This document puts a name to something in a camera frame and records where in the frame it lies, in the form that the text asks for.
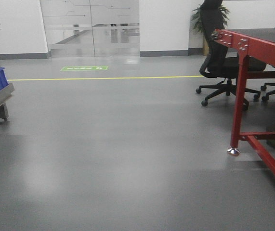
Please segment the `green floor sign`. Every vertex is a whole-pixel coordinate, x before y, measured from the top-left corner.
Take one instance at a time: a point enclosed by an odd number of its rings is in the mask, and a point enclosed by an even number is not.
[[[108,66],[65,66],[61,71],[106,71]]]

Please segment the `frosted glass door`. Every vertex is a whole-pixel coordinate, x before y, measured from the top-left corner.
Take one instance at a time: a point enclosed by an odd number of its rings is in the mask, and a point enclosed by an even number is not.
[[[52,56],[94,56],[89,0],[41,0]]]
[[[139,0],[40,0],[52,56],[139,56]]]

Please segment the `red table leg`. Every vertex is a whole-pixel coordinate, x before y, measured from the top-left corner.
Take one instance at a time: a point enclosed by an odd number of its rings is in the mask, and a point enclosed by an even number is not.
[[[245,87],[248,78],[249,56],[239,54],[239,75],[237,80],[236,103],[234,109],[234,121],[232,127],[232,136],[228,153],[230,155],[239,155],[238,142],[240,140],[240,127],[242,120],[242,107],[244,102]]]
[[[258,142],[254,136],[247,136],[247,141],[255,149],[257,154],[263,160],[263,162],[270,168],[275,175],[275,159],[269,154],[269,152]]]

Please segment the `yellow floor line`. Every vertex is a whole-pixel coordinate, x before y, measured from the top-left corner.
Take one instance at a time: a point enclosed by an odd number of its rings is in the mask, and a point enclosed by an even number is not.
[[[193,78],[203,76],[162,76],[162,77],[106,77],[106,78],[27,78],[27,79],[8,79],[14,81],[56,81],[56,80],[106,80],[106,79],[154,79],[154,78]]]

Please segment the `gray floor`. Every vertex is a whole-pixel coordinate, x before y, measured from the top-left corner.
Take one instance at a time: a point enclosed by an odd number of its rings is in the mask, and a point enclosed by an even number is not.
[[[253,149],[226,154],[234,96],[200,102],[203,56],[0,61],[12,81],[0,124],[0,231],[275,231],[275,178]],[[107,71],[61,72],[107,65]],[[258,89],[264,80],[250,80]],[[243,130],[275,123],[275,96]],[[269,147],[275,156],[275,150]]]

